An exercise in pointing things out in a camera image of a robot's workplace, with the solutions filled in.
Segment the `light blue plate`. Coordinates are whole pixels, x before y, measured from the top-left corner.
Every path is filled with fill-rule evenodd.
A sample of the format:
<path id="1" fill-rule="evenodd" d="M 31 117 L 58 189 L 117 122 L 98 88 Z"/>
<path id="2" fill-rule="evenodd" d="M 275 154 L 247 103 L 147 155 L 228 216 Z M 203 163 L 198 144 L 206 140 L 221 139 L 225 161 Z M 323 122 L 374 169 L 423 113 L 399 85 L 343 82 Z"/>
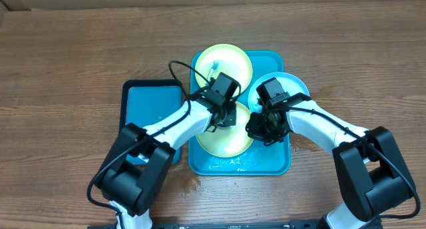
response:
<path id="1" fill-rule="evenodd" d="M 258 102 L 260 99 L 259 94 L 256 91 L 256 88 L 261 85 L 261 83 L 267 81 L 268 79 L 276 78 L 281 84 L 284 91 L 293 96 L 297 93 L 303 93 L 307 96 L 310 95 L 310 92 L 302 80 L 296 76 L 284 73 L 284 72 L 274 72 L 268 73 L 259 79 L 257 79 L 254 84 L 250 87 L 248 92 L 248 108 L 251 113 L 260 113 L 262 111 L 262 105 Z"/>

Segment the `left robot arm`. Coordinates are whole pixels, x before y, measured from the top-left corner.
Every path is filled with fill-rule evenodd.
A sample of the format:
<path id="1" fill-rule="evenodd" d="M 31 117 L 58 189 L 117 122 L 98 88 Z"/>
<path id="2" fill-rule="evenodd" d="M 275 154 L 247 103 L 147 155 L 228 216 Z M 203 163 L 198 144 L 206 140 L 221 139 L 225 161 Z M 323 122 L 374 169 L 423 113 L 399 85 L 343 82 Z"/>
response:
<path id="1" fill-rule="evenodd" d="M 119 132 L 99 171 L 89 183 L 107 203 L 88 200 L 114 210 L 116 228 L 151 228 L 149 208 L 157 199 L 176 150 L 210 127 L 233 126 L 236 101 L 217 103 L 207 98 L 186 101 L 175 113 L 144 128 L 133 123 Z"/>

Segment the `yellow plate with blue stain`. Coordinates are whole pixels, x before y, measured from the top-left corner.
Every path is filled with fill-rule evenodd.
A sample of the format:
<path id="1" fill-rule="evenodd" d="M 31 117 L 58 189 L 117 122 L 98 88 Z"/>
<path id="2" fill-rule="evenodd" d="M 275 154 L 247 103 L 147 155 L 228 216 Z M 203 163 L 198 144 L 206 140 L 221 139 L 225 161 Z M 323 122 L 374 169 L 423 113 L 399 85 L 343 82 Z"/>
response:
<path id="1" fill-rule="evenodd" d="M 241 89 L 237 89 L 233 96 L 242 94 L 250 85 L 253 76 L 253 66 L 249 56 L 239 47 L 230 44 L 217 44 L 201 52 L 195 60 L 197 72 L 195 79 L 199 87 L 207 85 L 205 79 L 216 79 L 224 73 L 238 81 Z"/>

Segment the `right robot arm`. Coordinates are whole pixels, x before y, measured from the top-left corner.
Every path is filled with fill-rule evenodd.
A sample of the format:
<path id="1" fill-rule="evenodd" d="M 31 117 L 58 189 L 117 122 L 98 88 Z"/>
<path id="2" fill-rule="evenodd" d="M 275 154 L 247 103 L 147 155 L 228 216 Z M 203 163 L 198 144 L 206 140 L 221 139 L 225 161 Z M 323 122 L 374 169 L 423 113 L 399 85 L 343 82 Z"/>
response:
<path id="1" fill-rule="evenodd" d="M 421 201 L 401 151 L 386 128 L 352 125 L 323 110 L 307 95 L 256 98 L 246 126 L 266 146 L 300 134 L 333 157 L 343 202 L 312 228 L 381 228 L 383 219 L 411 219 Z"/>

